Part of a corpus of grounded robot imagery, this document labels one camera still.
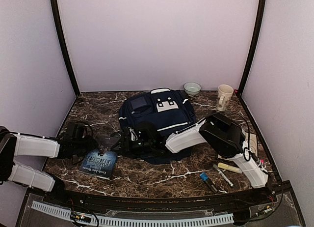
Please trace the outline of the dark blue novel book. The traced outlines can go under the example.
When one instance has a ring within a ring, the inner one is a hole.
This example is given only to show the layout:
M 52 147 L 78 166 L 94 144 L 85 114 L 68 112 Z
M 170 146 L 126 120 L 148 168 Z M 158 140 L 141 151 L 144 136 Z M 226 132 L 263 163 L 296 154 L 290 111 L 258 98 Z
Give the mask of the dark blue novel book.
M 104 154 L 99 154 L 99 151 L 94 149 L 85 156 L 79 171 L 97 178 L 110 180 L 116 161 L 116 152 L 106 151 Z

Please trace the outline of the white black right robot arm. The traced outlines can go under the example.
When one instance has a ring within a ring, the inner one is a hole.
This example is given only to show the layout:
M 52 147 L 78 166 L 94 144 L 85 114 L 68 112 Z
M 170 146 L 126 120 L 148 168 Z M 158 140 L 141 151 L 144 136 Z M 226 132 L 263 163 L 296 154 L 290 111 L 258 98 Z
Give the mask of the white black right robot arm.
M 207 117 L 169 136 L 162 136 L 160 130 L 147 121 L 126 127 L 119 135 L 118 141 L 110 147 L 111 151 L 157 164 L 181 159 L 193 146 L 207 143 L 246 175 L 255 189 L 250 194 L 254 204 L 261 204 L 269 197 L 266 187 L 269 174 L 265 165 L 250 149 L 249 136 L 223 112 L 212 111 Z

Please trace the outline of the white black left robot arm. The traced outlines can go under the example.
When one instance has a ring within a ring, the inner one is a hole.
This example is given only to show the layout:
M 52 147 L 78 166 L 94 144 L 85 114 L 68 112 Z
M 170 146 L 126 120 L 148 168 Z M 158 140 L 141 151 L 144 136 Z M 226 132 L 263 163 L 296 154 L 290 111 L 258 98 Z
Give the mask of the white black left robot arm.
M 58 205 L 69 202 L 69 194 L 64 191 L 64 182 L 56 176 L 34 169 L 16 160 L 16 157 L 31 156 L 57 159 L 81 158 L 97 149 L 104 153 L 108 137 L 95 135 L 91 126 L 83 121 L 70 122 L 57 137 L 37 136 L 0 128 L 0 181 L 11 181 L 50 192 L 50 197 Z

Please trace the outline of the navy blue student backpack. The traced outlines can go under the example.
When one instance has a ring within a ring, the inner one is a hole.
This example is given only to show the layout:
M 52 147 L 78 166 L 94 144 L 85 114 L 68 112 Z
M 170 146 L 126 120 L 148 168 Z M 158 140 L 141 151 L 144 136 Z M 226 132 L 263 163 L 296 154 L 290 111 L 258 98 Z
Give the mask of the navy blue student backpack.
M 164 157 L 137 159 L 153 165 L 160 165 L 169 164 L 171 161 L 180 161 L 191 155 L 191 148 L 172 153 L 165 146 L 167 138 L 172 133 L 196 123 L 193 106 L 179 90 L 159 88 L 133 96 L 127 99 L 119 109 L 118 120 L 122 130 L 127 127 L 135 127 L 143 121 L 150 122 L 155 125 L 163 137 L 166 150 Z

